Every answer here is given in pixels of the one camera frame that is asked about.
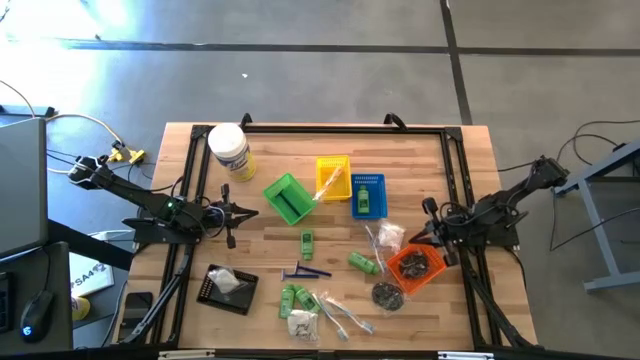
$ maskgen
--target gray metal stand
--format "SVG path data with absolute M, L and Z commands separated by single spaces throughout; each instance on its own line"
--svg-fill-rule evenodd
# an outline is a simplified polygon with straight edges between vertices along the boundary
M 564 186 L 556 188 L 555 195 L 563 196 L 570 191 L 580 190 L 591 224 L 595 226 L 600 223 L 603 218 L 598 211 L 596 201 L 594 201 L 593 186 L 596 184 L 614 182 L 620 189 L 621 186 L 624 186 L 625 184 L 634 184 L 637 186 L 637 177 L 604 177 L 621 166 L 631 163 L 637 156 L 640 156 L 640 140 L 636 140 L 631 144 L 625 145 L 613 152 L 607 158 L 591 165 L 582 174 L 570 179 Z M 587 292 L 591 292 L 594 290 L 608 289 L 618 286 L 640 284 L 640 271 L 626 273 L 620 271 L 611 250 L 611 244 L 607 237 L 605 227 L 598 226 L 593 231 L 598 240 L 598 245 L 600 246 L 602 256 L 604 257 L 604 261 L 610 275 L 585 282 L 585 290 Z

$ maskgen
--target purple tool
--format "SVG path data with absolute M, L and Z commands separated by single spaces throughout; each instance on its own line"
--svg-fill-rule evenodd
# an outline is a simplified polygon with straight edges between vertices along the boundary
M 317 279 L 320 275 L 316 274 L 285 274 L 284 269 L 282 269 L 282 275 L 280 275 L 280 281 L 284 281 L 284 279 L 294 278 L 294 279 Z
M 304 271 L 308 271 L 310 273 L 331 277 L 331 273 L 330 272 L 326 272 L 326 271 L 322 271 L 322 270 L 318 270 L 318 269 L 302 266 L 302 265 L 300 265 L 300 261 L 296 261 L 296 270 L 294 271 L 294 274 L 298 274 L 298 270 L 304 270 Z

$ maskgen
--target keyboard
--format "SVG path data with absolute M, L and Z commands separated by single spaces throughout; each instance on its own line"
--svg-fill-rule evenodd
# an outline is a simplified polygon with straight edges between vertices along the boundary
M 0 334 L 11 330 L 11 273 L 0 273 Z

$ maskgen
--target plastic basket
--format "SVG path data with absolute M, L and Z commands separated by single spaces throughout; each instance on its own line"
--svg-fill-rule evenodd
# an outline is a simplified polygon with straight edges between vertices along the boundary
M 295 225 L 317 204 L 298 180 L 289 173 L 284 174 L 262 193 L 289 225 Z
M 320 191 L 338 166 L 344 167 L 342 174 L 331 185 L 324 200 L 345 200 L 351 197 L 351 164 L 346 155 L 320 156 L 316 159 L 316 192 Z
M 369 213 L 358 213 L 358 191 L 364 185 L 369 192 Z M 381 219 L 387 217 L 387 191 L 382 174 L 352 174 L 351 188 L 355 195 L 351 198 L 351 215 L 355 219 Z
M 420 279 L 407 279 L 400 272 L 400 262 L 402 259 L 415 251 L 422 251 L 427 256 L 429 270 L 427 274 Z M 442 260 L 438 251 L 431 245 L 409 244 L 406 248 L 400 250 L 394 257 L 387 261 L 387 267 L 396 278 L 402 290 L 407 294 L 413 295 L 418 289 L 426 285 L 434 277 L 444 271 L 447 265 Z

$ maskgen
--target small green bottle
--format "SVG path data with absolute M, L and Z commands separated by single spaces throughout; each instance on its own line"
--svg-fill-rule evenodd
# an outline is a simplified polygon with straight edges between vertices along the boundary
M 300 234 L 300 252 L 302 253 L 302 258 L 311 260 L 313 257 L 313 230 L 302 230 Z
M 378 272 L 380 272 L 378 265 L 355 251 L 352 252 L 351 255 L 349 255 L 349 264 L 357 267 L 358 269 L 369 275 L 376 275 Z
M 309 294 L 309 292 L 307 292 L 305 288 L 298 290 L 298 292 L 296 293 L 296 299 L 298 299 L 302 307 L 307 311 L 318 313 L 318 311 L 320 310 L 318 304 L 316 304 L 311 294 Z
M 281 319 L 286 319 L 291 314 L 294 297 L 295 293 L 289 286 L 282 289 L 282 294 L 280 294 L 280 314 L 278 314 Z
M 358 214 L 369 213 L 369 191 L 364 185 L 360 185 L 358 190 Z

